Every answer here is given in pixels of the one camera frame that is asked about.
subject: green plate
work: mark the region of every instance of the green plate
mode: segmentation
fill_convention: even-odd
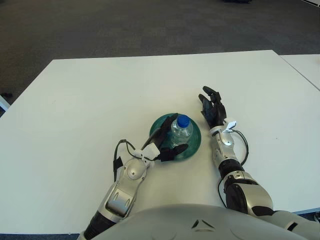
[[[174,113],[169,113],[166,115],[163,115],[161,117],[159,117],[151,126],[150,129],[150,136],[151,134],[158,128],[160,128],[161,124],[165,121],[165,119],[171,115],[173,115]],[[197,124],[190,118],[190,121],[193,125],[193,133],[189,139],[189,141],[187,142],[187,144],[189,144],[189,147],[182,153],[180,153],[179,155],[177,155],[175,157],[175,160],[184,160],[187,159],[189,157],[191,157],[193,154],[195,154],[197,152],[197,150],[200,147],[201,144],[201,132],[199,127],[197,126]],[[169,131],[167,133],[167,138],[164,140],[163,144],[161,145],[162,148],[165,147],[170,147],[171,145],[171,137],[172,137],[172,132]]]

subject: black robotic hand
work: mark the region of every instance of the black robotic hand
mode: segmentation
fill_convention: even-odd
[[[175,159],[175,156],[181,154],[188,148],[188,144],[181,144],[174,148],[162,147],[162,143],[165,141],[167,137],[167,133],[171,131],[171,124],[178,117],[178,113],[173,114],[172,116],[168,116],[162,125],[154,131],[154,133],[149,137],[149,139],[145,142],[142,150],[149,144],[154,143],[156,147],[160,150],[160,155],[156,159],[160,159],[161,162],[172,161]]]
[[[221,103],[219,92],[207,86],[204,86],[202,89],[210,97],[210,100],[208,100],[205,96],[199,94],[199,99],[202,102],[202,115],[207,121],[210,129],[216,126],[222,126],[227,114],[225,106]]]

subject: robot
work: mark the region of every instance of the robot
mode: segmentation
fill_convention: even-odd
[[[114,184],[78,240],[320,240],[317,222],[274,210],[268,192],[242,166],[248,152],[242,163],[234,153],[231,132],[236,121],[227,117],[219,92],[207,86],[203,90],[210,100],[199,94],[201,113],[210,128],[213,162],[223,183],[226,208],[175,204],[130,215],[138,188],[154,160],[172,161],[188,148],[187,144],[161,148],[176,113],[166,118],[141,149],[135,149],[125,139],[118,143],[113,159]],[[132,156],[124,165],[117,158],[121,143],[126,144]]]

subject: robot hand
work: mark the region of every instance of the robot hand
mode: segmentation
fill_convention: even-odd
[[[114,184],[101,202],[89,226],[80,234],[79,240],[90,240],[126,218],[135,204],[138,188],[146,177],[148,167],[158,159],[161,162],[172,161],[176,155],[188,148],[188,144],[161,148],[167,133],[171,130],[172,122],[177,117],[177,113],[168,116],[141,149],[135,149],[125,139],[119,141],[113,158]],[[121,157],[117,158],[118,146],[121,143],[126,143],[127,148],[130,145],[133,149],[133,153],[127,149],[132,158],[125,164]]]
[[[207,86],[203,90],[209,95],[210,101],[199,94],[203,106],[201,113],[210,127],[213,161],[223,182],[226,207],[265,220],[306,239],[320,239],[317,223],[288,211],[274,211],[268,192],[242,167],[246,158],[239,163],[234,153],[231,129],[236,126],[236,121],[226,118],[226,110],[218,92]]]
[[[216,126],[223,125],[227,114],[224,105],[221,103],[219,92],[214,91],[207,86],[204,86],[203,90],[206,94],[208,94],[210,100],[208,100],[202,94],[199,94],[199,99],[202,102],[202,115],[211,129]]]

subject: gray carpet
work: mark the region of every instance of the gray carpet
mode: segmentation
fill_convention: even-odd
[[[0,93],[12,104],[52,59],[320,54],[320,9],[300,0],[0,0],[0,33]],[[77,235],[0,235],[42,238]]]

